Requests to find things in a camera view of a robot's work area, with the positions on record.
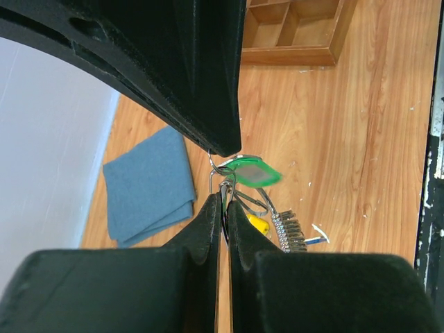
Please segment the green key tag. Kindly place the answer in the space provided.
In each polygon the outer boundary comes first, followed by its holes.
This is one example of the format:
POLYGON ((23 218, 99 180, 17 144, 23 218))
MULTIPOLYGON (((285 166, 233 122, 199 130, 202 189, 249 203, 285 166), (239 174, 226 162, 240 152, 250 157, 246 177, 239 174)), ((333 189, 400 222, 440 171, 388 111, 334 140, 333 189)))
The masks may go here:
POLYGON ((240 157, 226 164, 233 170, 236 181, 250 188, 261 188, 281 181, 282 174, 265 163, 260 157, 240 157))

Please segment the silver metal keyring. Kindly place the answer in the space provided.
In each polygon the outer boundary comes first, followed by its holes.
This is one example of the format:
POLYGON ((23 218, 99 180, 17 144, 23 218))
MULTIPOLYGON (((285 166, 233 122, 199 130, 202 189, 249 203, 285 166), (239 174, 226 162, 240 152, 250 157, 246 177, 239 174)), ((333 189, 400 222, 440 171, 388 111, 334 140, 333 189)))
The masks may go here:
POLYGON ((224 188, 224 208, 228 207, 230 201, 237 200, 249 214, 253 214, 260 218, 269 214, 281 250, 285 253, 305 252, 307 250, 305 235, 296 218, 296 213, 293 210, 283 212, 278 211, 270 196, 266 193, 264 189, 265 187, 254 189, 238 183, 234 171, 226 167, 228 162, 243 156, 259 157, 255 155, 236 155, 217 165, 214 163, 212 155, 209 154, 208 157, 212 167, 209 176, 209 189, 212 189, 212 178, 214 175, 218 174, 223 176, 224 180, 221 182, 221 186, 224 188))

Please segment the yellow key tag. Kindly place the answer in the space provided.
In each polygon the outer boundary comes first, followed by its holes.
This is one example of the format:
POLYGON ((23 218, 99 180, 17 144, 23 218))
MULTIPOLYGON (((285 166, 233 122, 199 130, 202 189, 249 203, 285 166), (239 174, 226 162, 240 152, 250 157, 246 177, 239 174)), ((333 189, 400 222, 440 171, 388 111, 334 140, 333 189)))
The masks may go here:
POLYGON ((266 237, 268 236, 270 232, 270 225, 267 221, 253 214, 247 214, 247 219, 259 232, 266 237))

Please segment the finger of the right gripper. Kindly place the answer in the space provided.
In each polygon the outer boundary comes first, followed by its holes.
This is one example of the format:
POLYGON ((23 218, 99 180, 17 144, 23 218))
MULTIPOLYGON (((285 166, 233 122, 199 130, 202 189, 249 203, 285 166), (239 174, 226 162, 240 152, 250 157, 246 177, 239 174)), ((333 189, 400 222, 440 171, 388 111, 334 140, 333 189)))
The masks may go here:
POLYGON ((241 149, 244 1, 70 1, 74 52, 211 153, 241 149))
POLYGON ((89 73, 210 150, 171 1, 2 1, 1 36, 89 73))

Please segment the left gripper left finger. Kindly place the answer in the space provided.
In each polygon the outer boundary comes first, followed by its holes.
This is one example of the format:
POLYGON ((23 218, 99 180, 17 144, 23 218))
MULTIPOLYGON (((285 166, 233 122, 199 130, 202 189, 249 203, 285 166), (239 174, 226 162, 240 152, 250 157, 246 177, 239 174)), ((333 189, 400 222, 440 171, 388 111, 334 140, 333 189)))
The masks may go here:
POLYGON ((41 250, 1 297, 2 332, 215 332, 221 198, 160 247, 41 250))

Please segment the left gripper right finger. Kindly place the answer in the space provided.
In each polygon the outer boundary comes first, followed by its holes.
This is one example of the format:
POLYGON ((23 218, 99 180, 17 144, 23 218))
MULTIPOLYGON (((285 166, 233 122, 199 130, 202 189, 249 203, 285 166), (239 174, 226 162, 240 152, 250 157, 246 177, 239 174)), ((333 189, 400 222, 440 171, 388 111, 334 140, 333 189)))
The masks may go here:
POLYGON ((285 253, 228 208, 233 332, 439 332, 402 257, 285 253))

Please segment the blue key tag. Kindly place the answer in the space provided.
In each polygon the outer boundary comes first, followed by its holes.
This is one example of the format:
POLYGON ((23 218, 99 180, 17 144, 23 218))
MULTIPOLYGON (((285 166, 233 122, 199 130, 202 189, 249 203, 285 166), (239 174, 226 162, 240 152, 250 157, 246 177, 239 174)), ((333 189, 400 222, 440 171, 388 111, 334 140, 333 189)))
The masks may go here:
POLYGON ((324 243, 324 242, 329 243, 330 240, 327 237, 324 237, 324 236, 313 237, 313 238, 305 240, 305 244, 308 245, 308 246, 315 245, 315 244, 321 244, 321 243, 324 243))

